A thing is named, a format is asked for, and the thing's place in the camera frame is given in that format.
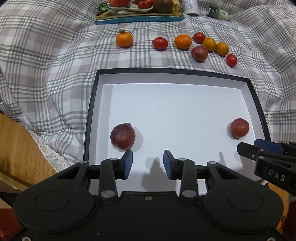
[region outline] apple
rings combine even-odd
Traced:
[[[191,50],[192,57],[198,62],[204,62],[208,55],[209,51],[204,46],[197,46]]]
[[[230,125],[231,135],[235,138],[242,138],[249,132],[249,123],[242,118],[235,119]]]
[[[112,7],[128,7],[131,0],[109,0]]]
[[[121,150],[130,149],[136,139],[136,133],[130,123],[115,126],[110,135],[111,143]]]

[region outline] kiwi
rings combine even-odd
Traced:
[[[172,13],[174,3],[172,0],[154,0],[153,9],[158,13]]]

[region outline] tomato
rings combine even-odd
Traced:
[[[152,41],[153,47],[159,51],[163,51],[168,46],[168,41],[165,38],[157,37]]]
[[[197,32],[193,35],[193,39],[196,43],[202,44],[205,39],[205,35],[203,33]]]
[[[242,119],[235,119],[230,125],[231,135],[235,138],[242,138],[249,132],[250,125],[249,123]]]
[[[149,5],[145,1],[140,1],[138,3],[138,8],[149,8]]]
[[[233,54],[229,54],[226,57],[226,63],[230,66],[230,67],[234,67],[237,65],[237,57]]]
[[[148,4],[149,7],[152,7],[154,4],[153,0],[145,0],[145,2]]]

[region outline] checkered bedsheet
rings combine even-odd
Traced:
[[[70,164],[83,158],[87,111],[97,69],[164,67],[250,78],[273,141],[296,140],[296,7],[288,0],[198,0],[203,14],[181,22],[95,25],[98,0],[8,0],[0,8],[0,109],[22,121]],[[219,7],[229,21],[204,15]],[[120,49],[118,29],[134,44]],[[212,54],[196,63],[173,46],[179,34],[204,32],[229,44],[231,69]],[[157,52],[151,41],[169,47]]]

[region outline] white can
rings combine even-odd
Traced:
[[[182,8],[185,14],[199,15],[197,0],[182,0]]]

